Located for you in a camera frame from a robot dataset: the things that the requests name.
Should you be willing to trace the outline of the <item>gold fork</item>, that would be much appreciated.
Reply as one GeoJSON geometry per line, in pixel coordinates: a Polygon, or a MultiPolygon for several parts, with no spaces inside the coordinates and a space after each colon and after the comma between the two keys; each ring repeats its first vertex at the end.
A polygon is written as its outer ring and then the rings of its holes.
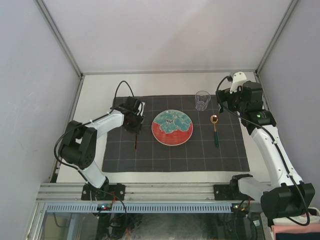
{"type": "Polygon", "coordinates": [[[135,142],[134,142],[134,149],[137,149],[137,144],[138,144],[138,134],[135,134],[135,142]]]}

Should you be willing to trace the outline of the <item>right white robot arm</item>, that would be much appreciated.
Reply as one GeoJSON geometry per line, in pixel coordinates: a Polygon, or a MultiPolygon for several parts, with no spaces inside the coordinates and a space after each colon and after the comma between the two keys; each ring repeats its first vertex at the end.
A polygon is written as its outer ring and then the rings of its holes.
{"type": "Polygon", "coordinates": [[[270,184],[256,180],[250,174],[235,175],[229,187],[237,200],[248,196],[261,205],[269,220],[287,218],[299,226],[308,226],[308,207],[315,195],[311,183],[305,183],[293,167],[279,137],[276,121],[264,109],[263,89],[257,82],[246,81],[235,89],[216,89],[220,113],[228,111],[238,117],[257,145],[270,178],[270,184]]]}

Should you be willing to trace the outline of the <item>clear drinking glass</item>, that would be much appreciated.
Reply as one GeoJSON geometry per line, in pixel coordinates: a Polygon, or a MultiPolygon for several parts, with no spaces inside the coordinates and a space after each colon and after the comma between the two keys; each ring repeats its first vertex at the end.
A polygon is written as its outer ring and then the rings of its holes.
{"type": "Polygon", "coordinates": [[[200,90],[195,94],[195,108],[198,111],[204,111],[207,109],[209,102],[211,100],[211,95],[209,92],[200,90]]]}

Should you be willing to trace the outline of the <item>gold spoon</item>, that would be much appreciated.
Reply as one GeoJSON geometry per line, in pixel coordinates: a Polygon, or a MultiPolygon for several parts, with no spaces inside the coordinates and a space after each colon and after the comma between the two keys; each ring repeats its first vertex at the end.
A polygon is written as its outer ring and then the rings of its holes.
{"type": "Polygon", "coordinates": [[[219,147],[219,136],[217,131],[218,117],[216,115],[212,115],[210,117],[210,121],[213,124],[215,146],[218,148],[219,147]]]}

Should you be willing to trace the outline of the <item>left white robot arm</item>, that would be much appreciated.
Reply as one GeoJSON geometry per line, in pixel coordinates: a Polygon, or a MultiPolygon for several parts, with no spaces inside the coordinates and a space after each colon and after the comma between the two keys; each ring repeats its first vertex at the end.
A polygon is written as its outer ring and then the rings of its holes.
{"type": "Polygon", "coordinates": [[[123,127],[127,132],[138,135],[144,121],[145,103],[136,97],[127,97],[124,103],[112,107],[110,112],[87,123],[71,121],[57,142],[58,159],[76,169],[98,200],[109,196],[109,179],[95,162],[97,140],[111,130],[123,127]]]}

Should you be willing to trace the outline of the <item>red and teal plate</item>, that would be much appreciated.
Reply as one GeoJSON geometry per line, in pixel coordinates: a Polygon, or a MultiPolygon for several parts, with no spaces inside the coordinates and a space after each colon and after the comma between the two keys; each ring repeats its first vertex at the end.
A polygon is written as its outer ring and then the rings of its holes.
{"type": "Polygon", "coordinates": [[[166,146],[179,146],[192,136],[194,125],[184,112],[175,109],[162,111],[152,121],[151,132],[154,138],[166,146]]]}

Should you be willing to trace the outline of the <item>dark grey checked cloth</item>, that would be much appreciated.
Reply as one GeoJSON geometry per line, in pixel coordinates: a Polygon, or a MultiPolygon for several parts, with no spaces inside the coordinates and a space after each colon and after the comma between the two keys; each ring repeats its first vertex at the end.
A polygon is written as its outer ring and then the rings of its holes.
{"type": "Polygon", "coordinates": [[[194,95],[141,96],[145,102],[144,122],[137,137],[122,127],[107,134],[102,170],[106,173],[121,172],[202,172],[223,171],[221,152],[215,146],[214,125],[211,116],[218,118],[216,96],[204,111],[196,110],[194,95]],[[154,118],[164,110],[179,110],[192,120],[190,139],[178,146],[158,142],[152,134],[154,118]]]}

